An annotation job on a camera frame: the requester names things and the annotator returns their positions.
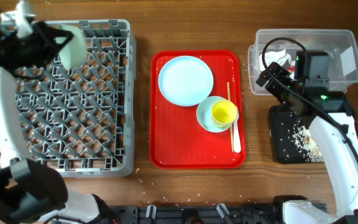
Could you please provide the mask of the yellow cup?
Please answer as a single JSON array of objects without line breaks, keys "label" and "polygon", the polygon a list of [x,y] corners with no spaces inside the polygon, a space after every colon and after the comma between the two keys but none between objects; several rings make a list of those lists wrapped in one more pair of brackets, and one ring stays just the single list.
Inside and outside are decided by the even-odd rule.
[{"label": "yellow cup", "polygon": [[218,128],[229,127],[236,117],[236,105],[229,100],[218,100],[211,108],[212,122]]}]

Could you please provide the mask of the white napkin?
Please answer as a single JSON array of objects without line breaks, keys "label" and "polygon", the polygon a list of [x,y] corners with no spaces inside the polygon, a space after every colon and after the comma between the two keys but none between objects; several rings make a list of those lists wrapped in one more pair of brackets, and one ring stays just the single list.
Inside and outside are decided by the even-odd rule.
[{"label": "white napkin", "polygon": [[265,53],[266,66],[269,67],[270,64],[273,62],[279,64],[281,67],[284,68],[290,68],[291,66],[295,65],[295,61],[285,49],[279,52],[270,51]]}]

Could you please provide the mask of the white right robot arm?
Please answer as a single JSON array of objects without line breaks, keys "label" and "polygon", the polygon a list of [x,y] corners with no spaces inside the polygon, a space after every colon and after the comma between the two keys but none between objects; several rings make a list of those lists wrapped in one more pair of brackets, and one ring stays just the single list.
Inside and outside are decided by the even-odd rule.
[{"label": "white right robot arm", "polygon": [[284,223],[358,223],[358,137],[353,110],[341,91],[329,90],[321,64],[295,67],[291,78],[276,62],[266,66],[257,84],[279,101],[277,111],[293,112],[318,146],[331,180],[337,218],[298,199],[282,203]]}]

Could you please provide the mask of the light blue food bowl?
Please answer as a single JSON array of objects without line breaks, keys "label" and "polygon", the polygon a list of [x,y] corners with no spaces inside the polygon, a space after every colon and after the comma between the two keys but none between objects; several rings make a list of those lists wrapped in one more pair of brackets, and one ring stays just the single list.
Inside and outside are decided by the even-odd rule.
[{"label": "light blue food bowl", "polygon": [[86,63],[88,58],[87,45],[81,29],[75,26],[58,24],[57,29],[70,31],[73,38],[59,52],[62,65],[66,70],[71,70]]}]

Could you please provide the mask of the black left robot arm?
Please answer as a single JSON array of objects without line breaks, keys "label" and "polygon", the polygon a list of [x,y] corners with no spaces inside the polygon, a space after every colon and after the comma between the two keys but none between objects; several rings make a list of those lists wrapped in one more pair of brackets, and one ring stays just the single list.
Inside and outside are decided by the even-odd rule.
[{"label": "black left robot arm", "polygon": [[85,62],[85,38],[79,28],[35,22],[28,33],[0,30],[0,220],[33,223],[63,220],[99,223],[109,208],[95,195],[68,190],[54,169],[35,162],[25,145],[15,102],[15,70],[44,67],[61,56],[65,68]]}]

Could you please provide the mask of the wooden chopstick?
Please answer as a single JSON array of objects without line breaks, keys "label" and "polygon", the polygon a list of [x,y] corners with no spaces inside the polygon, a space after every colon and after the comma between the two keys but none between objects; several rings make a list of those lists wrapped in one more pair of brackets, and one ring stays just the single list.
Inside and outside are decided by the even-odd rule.
[{"label": "wooden chopstick", "polygon": [[[230,83],[229,82],[227,82],[227,100],[231,101],[231,89],[230,89]],[[230,133],[231,152],[234,152],[234,140],[233,140],[232,124],[229,127],[229,133]]]}]

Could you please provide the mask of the large white plate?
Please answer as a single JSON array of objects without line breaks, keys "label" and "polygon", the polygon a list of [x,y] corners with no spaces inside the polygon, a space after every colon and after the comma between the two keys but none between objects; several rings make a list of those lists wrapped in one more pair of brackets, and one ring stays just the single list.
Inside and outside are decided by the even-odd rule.
[{"label": "large white plate", "polygon": [[193,56],[179,56],[163,65],[158,87],[164,98],[177,106],[194,106],[212,92],[214,77],[210,67]]}]

